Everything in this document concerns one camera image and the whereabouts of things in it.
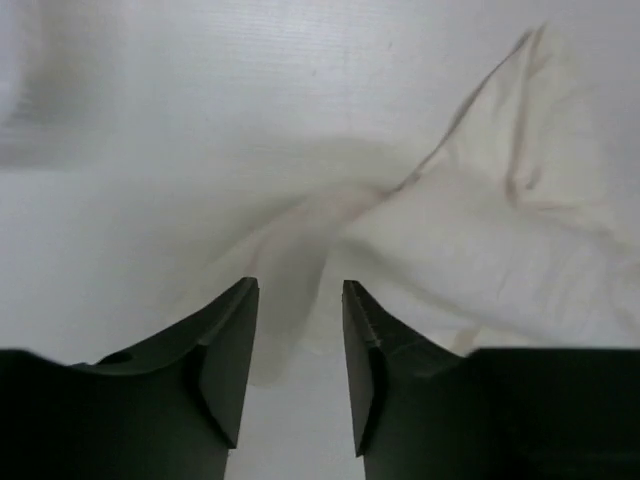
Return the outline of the white t shirt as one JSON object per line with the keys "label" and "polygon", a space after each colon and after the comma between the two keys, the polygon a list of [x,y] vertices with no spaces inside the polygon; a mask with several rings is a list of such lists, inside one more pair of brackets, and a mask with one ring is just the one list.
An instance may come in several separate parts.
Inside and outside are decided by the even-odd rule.
{"label": "white t shirt", "polygon": [[307,197],[209,266],[195,296],[240,276],[261,288],[258,383],[300,341],[336,345],[346,280],[456,353],[639,343],[639,250],[615,216],[572,52],[547,26],[522,36],[400,183]]}

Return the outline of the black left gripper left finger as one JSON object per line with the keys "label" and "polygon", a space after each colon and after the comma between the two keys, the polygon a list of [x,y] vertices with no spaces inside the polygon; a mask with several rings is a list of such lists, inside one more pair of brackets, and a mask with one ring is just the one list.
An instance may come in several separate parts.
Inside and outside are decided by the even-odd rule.
{"label": "black left gripper left finger", "polygon": [[237,446],[259,287],[95,364],[1,353],[5,479],[221,479]]}

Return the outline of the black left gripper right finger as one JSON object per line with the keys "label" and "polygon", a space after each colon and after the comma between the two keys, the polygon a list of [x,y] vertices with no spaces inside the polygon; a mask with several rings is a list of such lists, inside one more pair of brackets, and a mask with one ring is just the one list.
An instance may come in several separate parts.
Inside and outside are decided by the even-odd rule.
{"label": "black left gripper right finger", "polygon": [[354,443],[369,479],[635,479],[639,354],[458,356],[343,285]]}

